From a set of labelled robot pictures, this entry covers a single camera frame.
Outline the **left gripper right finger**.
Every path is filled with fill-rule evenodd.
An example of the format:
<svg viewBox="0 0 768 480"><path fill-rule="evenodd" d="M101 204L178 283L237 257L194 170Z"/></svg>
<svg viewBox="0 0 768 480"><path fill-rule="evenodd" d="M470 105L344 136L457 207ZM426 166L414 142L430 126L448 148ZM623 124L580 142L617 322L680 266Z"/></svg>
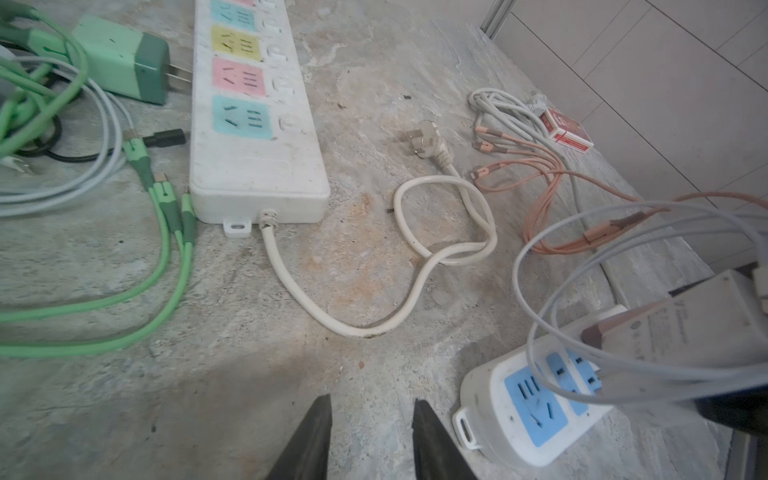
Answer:
<svg viewBox="0 0 768 480"><path fill-rule="evenodd" d="M411 427L418 480L477 479L428 401L415 400Z"/></svg>

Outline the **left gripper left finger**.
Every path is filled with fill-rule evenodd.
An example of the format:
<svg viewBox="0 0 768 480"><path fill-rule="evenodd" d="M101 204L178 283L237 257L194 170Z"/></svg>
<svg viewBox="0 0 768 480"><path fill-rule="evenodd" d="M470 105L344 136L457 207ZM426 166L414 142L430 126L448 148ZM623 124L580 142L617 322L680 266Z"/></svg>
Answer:
<svg viewBox="0 0 768 480"><path fill-rule="evenodd" d="M267 479L325 480L332 425L331 395L318 396L273 465Z"/></svg>

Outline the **short blue power strip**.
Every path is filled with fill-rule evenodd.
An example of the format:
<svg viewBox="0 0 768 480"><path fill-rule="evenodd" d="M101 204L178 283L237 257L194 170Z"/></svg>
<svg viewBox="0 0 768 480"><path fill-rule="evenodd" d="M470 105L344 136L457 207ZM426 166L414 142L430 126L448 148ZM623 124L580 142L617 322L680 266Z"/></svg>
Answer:
<svg viewBox="0 0 768 480"><path fill-rule="evenodd" d="M582 332L627 311L603 309L561 327L581 342ZM535 366L559 388L593 395L602 388L600 367L549 334L533 341ZM525 345L471 370L460 388L452 423L459 443L498 465L544 467L597 424L612 405L563 398L535 378Z"/></svg>

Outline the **pink charger plug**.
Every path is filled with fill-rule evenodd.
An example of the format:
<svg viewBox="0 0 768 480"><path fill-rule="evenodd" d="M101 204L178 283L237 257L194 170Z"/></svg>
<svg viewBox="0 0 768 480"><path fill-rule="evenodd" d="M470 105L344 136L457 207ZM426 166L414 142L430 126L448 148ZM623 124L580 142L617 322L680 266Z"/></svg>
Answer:
<svg viewBox="0 0 768 480"><path fill-rule="evenodd" d="M664 303L664 300L660 300L648 305L636 307L631 310L622 311L611 315L606 319L598 321L596 324L586 328L581 333L581 340L584 344L597 349L603 349L603 342L605 334L615 329L616 327L625 324L635 317L644 315L647 311L657 307Z"/></svg>

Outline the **white charger with cable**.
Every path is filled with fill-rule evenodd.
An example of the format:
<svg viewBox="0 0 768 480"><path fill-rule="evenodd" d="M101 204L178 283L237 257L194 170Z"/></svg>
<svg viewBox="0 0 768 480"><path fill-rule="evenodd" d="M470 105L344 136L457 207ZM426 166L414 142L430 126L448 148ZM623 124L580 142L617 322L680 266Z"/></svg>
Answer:
<svg viewBox="0 0 768 480"><path fill-rule="evenodd" d="M534 310L521 290L519 271L533 248L529 241L512 267L512 289L533 325L564 346L580 352L621 377L618 391L596 395L572 393L550 383L539 371L534 377L554 393L578 402L630 405L677 402L729 394L767 384L767 232L757 228L766 214L744 214L693 205L692 221L717 217L722 232L740 232L754 244L757 267L751 278L732 270L721 273L649 309L627 311L607 332L607 344L590 347L560 330L557 305L565 289L594 265L639 246L663 239L647 229L593 255Z"/></svg>

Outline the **long multicolour power strip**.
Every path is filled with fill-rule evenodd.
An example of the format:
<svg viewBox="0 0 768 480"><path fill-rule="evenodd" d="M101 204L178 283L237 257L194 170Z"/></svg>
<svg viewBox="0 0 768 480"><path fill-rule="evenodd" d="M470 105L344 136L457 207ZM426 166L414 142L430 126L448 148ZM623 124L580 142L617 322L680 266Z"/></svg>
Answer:
<svg viewBox="0 0 768 480"><path fill-rule="evenodd" d="M323 219L330 186L284 2L196 2L189 144L196 216L226 236L262 214Z"/></svg>

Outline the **green charger plug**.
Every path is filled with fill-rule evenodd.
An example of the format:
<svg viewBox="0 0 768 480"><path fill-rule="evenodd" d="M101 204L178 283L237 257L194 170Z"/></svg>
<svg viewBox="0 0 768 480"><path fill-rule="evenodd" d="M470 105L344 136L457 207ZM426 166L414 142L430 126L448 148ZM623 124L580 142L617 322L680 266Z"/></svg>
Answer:
<svg viewBox="0 0 768 480"><path fill-rule="evenodd" d="M89 77L108 92L156 105L171 91L192 92L192 73L171 64L161 37L91 15L71 35L85 53Z"/></svg>

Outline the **red card box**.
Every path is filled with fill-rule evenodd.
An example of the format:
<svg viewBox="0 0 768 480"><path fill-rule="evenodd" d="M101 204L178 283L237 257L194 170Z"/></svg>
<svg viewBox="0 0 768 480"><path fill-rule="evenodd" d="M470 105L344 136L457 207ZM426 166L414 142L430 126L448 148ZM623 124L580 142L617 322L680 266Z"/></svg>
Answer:
<svg viewBox="0 0 768 480"><path fill-rule="evenodd" d="M552 142L582 153L593 148L594 143L579 122L552 108L542 109L536 115Z"/></svg>

